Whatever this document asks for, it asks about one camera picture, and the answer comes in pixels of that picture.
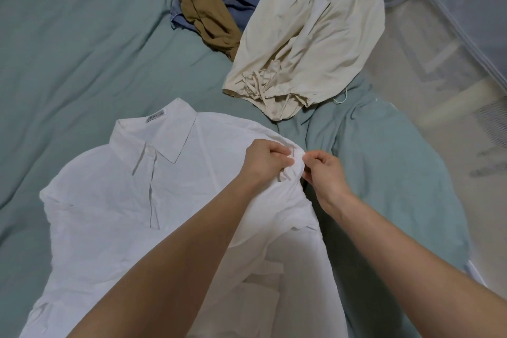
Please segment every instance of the forearm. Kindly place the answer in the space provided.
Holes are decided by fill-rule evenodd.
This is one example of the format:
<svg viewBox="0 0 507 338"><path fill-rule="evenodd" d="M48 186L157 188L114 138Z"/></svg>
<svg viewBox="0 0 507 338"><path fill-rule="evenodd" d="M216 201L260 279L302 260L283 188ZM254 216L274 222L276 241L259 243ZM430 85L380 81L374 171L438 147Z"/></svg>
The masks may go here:
<svg viewBox="0 0 507 338"><path fill-rule="evenodd" d="M502 298L419 245L356 197L337 199L334 207L333 218L423 336L507 334L507 303Z"/></svg>
<svg viewBox="0 0 507 338"><path fill-rule="evenodd" d="M186 336L255 192L233 180L131 268L69 337Z"/></svg>

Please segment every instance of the mint green bedsheet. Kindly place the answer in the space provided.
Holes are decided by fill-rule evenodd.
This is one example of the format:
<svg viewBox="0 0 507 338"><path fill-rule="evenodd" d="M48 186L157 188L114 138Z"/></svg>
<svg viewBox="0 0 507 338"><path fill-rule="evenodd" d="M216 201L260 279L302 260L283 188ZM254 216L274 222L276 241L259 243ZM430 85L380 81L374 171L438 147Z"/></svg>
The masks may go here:
<svg viewBox="0 0 507 338"><path fill-rule="evenodd" d="M230 61L196 34L174 31L169 6L170 0L0 0L2 336L19 334L51 271L39 191L72 158L107 143L116 119L148 115L177 97L198 111L252 119L303 147L333 151L357 194L447 261L464 265L466 221L442 161L404 115L376 100L365 75L354 79L344 104L326 102L272 123L252 104L222 94ZM351 333L410 336L379 280L319 215Z"/></svg>

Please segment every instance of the shirt collar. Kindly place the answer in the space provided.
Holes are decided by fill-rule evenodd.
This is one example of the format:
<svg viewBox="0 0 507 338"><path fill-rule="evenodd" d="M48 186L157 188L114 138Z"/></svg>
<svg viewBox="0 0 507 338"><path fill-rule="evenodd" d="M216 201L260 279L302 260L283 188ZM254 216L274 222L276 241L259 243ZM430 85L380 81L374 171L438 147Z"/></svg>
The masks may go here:
<svg viewBox="0 0 507 338"><path fill-rule="evenodd" d="M153 146L169 162L176 163L196 117L197 112L177 98L150 116L117 120L109 146L132 174L147 145ZM148 126L158 126L151 139L136 136L135 132Z"/></svg>

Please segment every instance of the clothing label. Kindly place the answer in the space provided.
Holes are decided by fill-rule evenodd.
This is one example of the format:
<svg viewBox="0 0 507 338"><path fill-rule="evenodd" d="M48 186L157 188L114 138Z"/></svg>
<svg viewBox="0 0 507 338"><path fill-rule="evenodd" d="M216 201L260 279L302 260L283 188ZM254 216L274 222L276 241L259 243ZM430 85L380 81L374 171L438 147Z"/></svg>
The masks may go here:
<svg viewBox="0 0 507 338"><path fill-rule="evenodd" d="M146 123L148 123L150 120L159 118L159 117L163 116L164 114L165 114L165 109L162 109L162 110L156 112L155 114L150 115L148 118L146 118Z"/></svg>

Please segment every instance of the hand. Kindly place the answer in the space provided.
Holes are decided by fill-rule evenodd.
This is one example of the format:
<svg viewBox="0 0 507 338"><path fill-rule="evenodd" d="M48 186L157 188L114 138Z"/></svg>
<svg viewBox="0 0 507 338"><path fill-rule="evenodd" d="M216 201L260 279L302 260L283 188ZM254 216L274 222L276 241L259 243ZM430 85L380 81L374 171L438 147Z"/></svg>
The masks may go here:
<svg viewBox="0 0 507 338"><path fill-rule="evenodd" d="M322 150L308 151L303 156L303 178L317 194L320 206L328 213L339 211L340 203L354 194L345 180L340 160Z"/></svg>
<svg viewBox="0 0 507 338"><path fill-rule="evenodd" d="M278 142L256 139L246 149L238 179L261 191L282 169L294 164L289 155L290 150Z"/></svg>

